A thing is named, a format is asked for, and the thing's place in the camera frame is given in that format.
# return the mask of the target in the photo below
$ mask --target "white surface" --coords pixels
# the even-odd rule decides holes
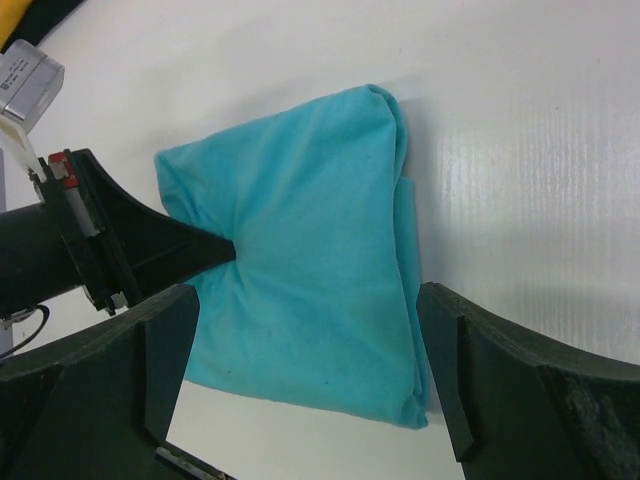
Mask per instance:
[[[32,140],[91,147],[160,209],[157,150],[381,84],[412,134],[424,279],[640,363],[639,14],[631,0],[88,0],[43,45],[67,73]],[[8,179],[10,208],[35,201]],[[40,341],[101,318],[81,292],[51,303]],[[462,478],[442,425],[186,384],[170,437],[241,480]]]

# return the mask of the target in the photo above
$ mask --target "turquoise cloth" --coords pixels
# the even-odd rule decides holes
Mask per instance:
[[[169,214],[238,256],[191,282],[201,307],[187,380],[427,424],[406,149],[398,104],[366,86],[158,153]]]

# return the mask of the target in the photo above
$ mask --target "black wire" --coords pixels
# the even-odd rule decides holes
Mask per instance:
[[[40,326],[38,327],[38,329],[35,332],[33,332],[29,337],[25,338],[22,342],[16,345],[15,347],[10,348],[6,352],[1,353],[0,360],[7,358],[12,353],[17,352],[22,347],[30,343],[34,338],[38,336],[38,334],[42,331],[44,326],[47,324],[47,321],[49,320],[49,315],[51,314],[51,311],[49,310],[49,308],[45,307],[44,305],[36,305],[34,307],[34,310],[40,310],[42,312],[42,322],[40,323]]]

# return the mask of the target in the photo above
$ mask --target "black plastic part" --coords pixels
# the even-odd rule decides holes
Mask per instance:
[[[42,204],[0,215],[0,318],[81,284]]]
[[[47,175],[47,181],[40,183],[34,174],[31,174],[31,180],[44,200],[47,217],[57,227],[59,236],[67,246],[69,255],[71,255],[80,275],[81,284],[84,285],[93,305],[98,310],[107,308],[109,313],[113,315],[115,306],[111,296],[117,290],[114,291],[114,286],[107,283],[105,278],[107,267],[99,261],[96,256],[98,252],[91,248],[82,232],[80,223],[62,187],[62,182],[54,178],[51,169],[42,159],[40,159],[40,163]]]
[[[468,480],[640,479],[640,366],[540,335],[425,284],[418,314]]]
[[[0,214],[0,318],[80,285],[98,310],[114,314],[115,295],[132,307],[235,259],[229,240],[128,195],[90,150],[65,156],[76,188],[66,189],[40,159],[46,181],[30,177],[43,203]]]
[[[229,240],[161,215],[127,194],[90,150],[65,153],[89,214],[104,226],[99,248],[130,305],[235,259]]]
[[[160,447],[180,455],[164,438],[198,310],[195,290],[175,286],[0,363],[0,478],[230,478],[203,462],[208,476],[193,476],[157,455]]]

